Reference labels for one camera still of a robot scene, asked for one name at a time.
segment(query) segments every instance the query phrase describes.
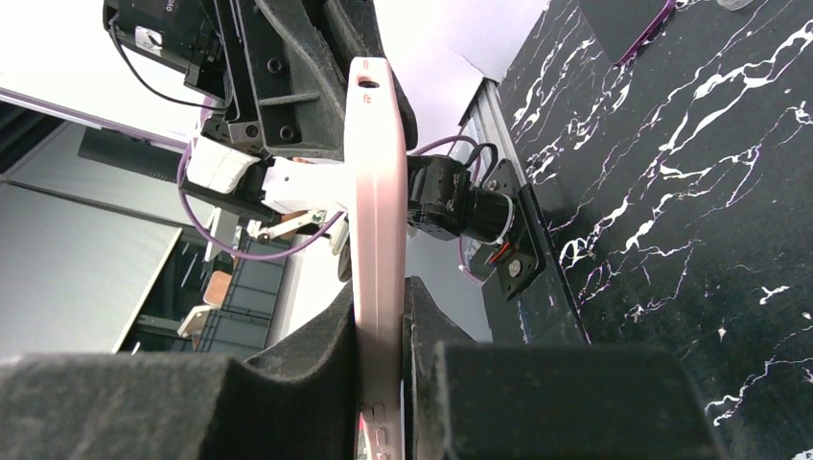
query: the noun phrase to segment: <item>window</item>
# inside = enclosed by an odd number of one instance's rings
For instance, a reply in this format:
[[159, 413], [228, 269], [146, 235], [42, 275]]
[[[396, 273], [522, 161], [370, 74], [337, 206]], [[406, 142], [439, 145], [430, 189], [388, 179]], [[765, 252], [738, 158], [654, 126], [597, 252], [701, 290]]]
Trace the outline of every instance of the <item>window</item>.
[[177, 334], [181, 321], [203, 295], [216, 271], [232, 274], [234, 260], [220, 253], [205, 262], [206, 240], [185, 229], [147, 296], [121, 352], [192, 352], [190, 339]]
[[0, 102], [0, 173], [45, 139], [62, 120]]

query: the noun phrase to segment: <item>white bracket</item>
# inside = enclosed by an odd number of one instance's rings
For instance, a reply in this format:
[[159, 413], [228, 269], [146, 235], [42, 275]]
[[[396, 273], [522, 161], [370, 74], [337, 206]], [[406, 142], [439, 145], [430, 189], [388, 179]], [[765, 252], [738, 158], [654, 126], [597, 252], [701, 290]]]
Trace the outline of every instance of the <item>white bracket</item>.
[[189, 310], [189, 314], [183, 318], [178, 328], [178, 335], [183, 338], [188, 338], [203, 331], [203, 326], [206, 325], [206, 319], [209, 317], [209, 311], [215, 310], [211, 305], [201, 305], [193, 307]]
[[338, 222], [334, 223], [333, 228], [331, 228], [330, 246], [331, 252], [333, 252], [334, 256], [341, 254], [341, 249], [344, 248], [344, 245], [349, 239], [350, 224], [347, 222], [347, 220], [342, 218]]
[[326, 216], [327, 213], [325, 211], [309, 211], [298, 218], [292, 218], [291, 220], [265, 228], [262, 227], [262, 223], [260, 221], [253, 220], [250, 224], [248, 224], [248, 227], [246, 227], [246, 231], [253, 239], [259, 239], [262, 236], [266, 236], [269, 240], [273, 240], [277, 237], [285, 235], [286, 233], [298, 230], [305, 225], [310, 225], [312, 223], [321, 225], [322, 223], [325, 223]]
[[205, 137], [192, 142], [192, 158], [186, 169], [189, 180], [201, 187], [230, 194], [248, 167], [260, 161], [241, 151], [222, 146]]
[[281, 214], [324, 210], [332, 216], [347, 211], [353, 179], [344, 164], [308, 164], [274, 158], [263, 182], [263, 204]]
[[[221, 208], [215, 208], [212, 211], [211, 223], [208, 225], [209, 230], [213, 237], [221, 242], [231, 245], [235, 238], [235, 230], [240, 223], [240, 218]], [[206, 252], [203, 255], [203, 261], [212, 262], [221, 251], [212, 243], [206, 243]]]

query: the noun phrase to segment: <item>screw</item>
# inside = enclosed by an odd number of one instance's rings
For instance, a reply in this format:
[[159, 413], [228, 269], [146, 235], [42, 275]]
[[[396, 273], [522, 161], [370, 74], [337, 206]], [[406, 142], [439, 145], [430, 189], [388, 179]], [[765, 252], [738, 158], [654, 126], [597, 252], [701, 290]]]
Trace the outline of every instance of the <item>screw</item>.
[[513, 261], [511, 264], [508, 265], [508, 274], [511, 275], [511, 278], [516, 278], [520, 276], [520, 273], [523, 271], [523, 263], [520, 261]]
[[269, 59], [266, 67], [268, 68], [268, 71], [272, 74], [279, 74], [280, 72], [282, 72], [283, 69], [282, 61], [276, 57], [272, 57], [271, 59]]
[[280, 128], [280, 139], [282, 139], [283, 141], [292, 141], [295, 135], [296, 134], [293, 131], [293, 128], [288, 125], [282, 126]]
[[245, 135], [248, 137], [257, 137], [260, 134], [260, 129], [256, 125], [248, 125], [245, 127]]

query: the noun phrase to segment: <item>black marble surface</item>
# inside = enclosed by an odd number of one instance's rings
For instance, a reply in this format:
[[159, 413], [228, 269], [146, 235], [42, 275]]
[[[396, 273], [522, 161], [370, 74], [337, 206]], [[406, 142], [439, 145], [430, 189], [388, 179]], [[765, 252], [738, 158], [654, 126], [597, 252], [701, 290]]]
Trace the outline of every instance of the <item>black marble surface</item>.
[[672, 351], [738, 459], [813, 458], [811, 42], [811, 0], [685, 0], [613, 68], [552, 0], [499, 89], [589, 340]]
[[[521, 186], [515, 173], [497, 171], [497, 174], [513, 178], [499, 179], [504, 184], [499, 188], [500, 192], [512, 196], [520, 192]], [[545, 237], [542, 257], [546, 269], [525, 291], [506, 301], [499, 276], [492, 276], [483, 285], [483, 304], [494, 343], [584, 345], [586, 342], [584, 329], [572, 308], [573, 301], [564, 281], [564, 272], [556, 262], [549, 235]]]

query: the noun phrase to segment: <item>smartphone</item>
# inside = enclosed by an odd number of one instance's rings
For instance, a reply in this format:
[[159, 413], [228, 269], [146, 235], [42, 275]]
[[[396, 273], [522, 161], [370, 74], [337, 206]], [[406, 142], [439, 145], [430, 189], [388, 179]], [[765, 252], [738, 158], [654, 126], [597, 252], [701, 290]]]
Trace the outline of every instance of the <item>smartphone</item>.
[[592, 34], [613, 65], [627, 63], [675, 10], [676, 0], [579, 0]]

